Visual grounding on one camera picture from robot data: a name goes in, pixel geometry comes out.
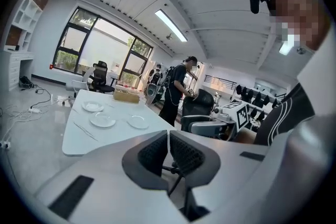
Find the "power strip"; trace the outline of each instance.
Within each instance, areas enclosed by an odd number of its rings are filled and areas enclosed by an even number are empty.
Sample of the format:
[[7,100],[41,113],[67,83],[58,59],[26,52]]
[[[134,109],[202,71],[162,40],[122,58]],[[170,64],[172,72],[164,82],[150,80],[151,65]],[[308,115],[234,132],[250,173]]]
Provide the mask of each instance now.
[[28,109],[28,111],[31,112],[31,113],[35,113],[35,114],[41,113],[40,109]]
[[11,147],[10,142],[8,141],[0,141],[0,148],[2,148],[3,150],[9,150]]

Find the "white desk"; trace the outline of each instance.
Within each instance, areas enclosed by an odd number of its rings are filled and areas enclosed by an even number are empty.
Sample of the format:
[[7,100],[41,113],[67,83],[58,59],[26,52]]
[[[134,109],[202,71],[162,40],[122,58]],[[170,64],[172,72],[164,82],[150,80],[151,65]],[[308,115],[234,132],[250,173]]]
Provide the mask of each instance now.
[[107,73],[106,84],[110,84],[110,79],[112,79],[111,81],[111,86],[112,86],[114,81],[117,80],[118,78],[119,78],[119,75],[117,73],[110,71]]
[[0,51],[0,68],[3,79],[0,88],[12,91],[19,86],[19,77],[31,79],[34,54],[28,51]]
[[[82,103],[85,101],[97,101],[103,104],[104,112],[111,113],[116,119],[117,122],[115,125],[106,129],[92,125],[89,122],[89,117],[92,113],[82,108]],[[131,115],[142,116],[148,121],[150,126],[144,130],[131,127],[127,123],[127,119],[131,117]],[[94,135],[98,141],[85,134],[74,122]],[[105,145],[161,130],[170,131],[175,130],[175,128],[165,122],[142,102],[139,104],[120,102],[114,100],[113,96],[109,94],[80,90],[68,118],[64,132],[62,151],[66,155],[84,155]]]

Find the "white chair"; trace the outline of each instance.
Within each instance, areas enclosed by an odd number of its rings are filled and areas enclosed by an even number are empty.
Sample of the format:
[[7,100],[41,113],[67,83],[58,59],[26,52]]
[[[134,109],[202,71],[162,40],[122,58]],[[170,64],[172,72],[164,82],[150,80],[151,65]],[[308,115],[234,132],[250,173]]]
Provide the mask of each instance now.
[[69,98],[71,99],[76,98],[76,95],[79,92],[79,90],[87,90],[87,91],[89,90],[88,79],[92,75],[94,70],[95,70],[94,67],[90,67],[82,77],[82,81],[72,80],[71,82],[66,83],[65,85],[66,90],[75,92],[73,97]]

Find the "black pants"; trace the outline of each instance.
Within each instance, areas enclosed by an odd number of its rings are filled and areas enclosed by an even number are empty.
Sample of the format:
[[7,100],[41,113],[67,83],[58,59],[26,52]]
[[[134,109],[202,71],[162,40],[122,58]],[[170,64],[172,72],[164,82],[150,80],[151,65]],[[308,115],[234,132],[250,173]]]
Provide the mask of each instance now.
[[177,110],[178,110],[178,105],[174,105],[169,98],[165,98],[163,108],[160,111],[159,116],[163,118],[167,123],[169,123],[172,126],[175,126],[175,119],[177,117]]

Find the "ceiling light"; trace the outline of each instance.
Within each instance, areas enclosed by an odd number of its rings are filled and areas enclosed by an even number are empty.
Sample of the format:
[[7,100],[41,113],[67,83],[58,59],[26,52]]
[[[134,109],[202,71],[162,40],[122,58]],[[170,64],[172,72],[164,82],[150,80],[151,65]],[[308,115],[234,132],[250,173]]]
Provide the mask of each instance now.
[[300,44],[300,36],[289,34],[287,36],[287,41],[284,41],[282,43],[282,46],[279,50],[279,52],[283,55],[287,55],[292,47],[294,47],[295,44]]
[[281,46],[279,52],[283,55],[287,55],[292,47],[293,47],[293,44],[288,43],[288,41],[284,41],[282,43],[282,46]]
[[170,20],[169,17],[162,10],[158,10],[155,14],[157,17],[163,20],[163,22],[171,29],[171,31],[173,31],[177,35],[180,41],[187,42],[187,39],[183,36],[182,32],[176,27],[172,20]]

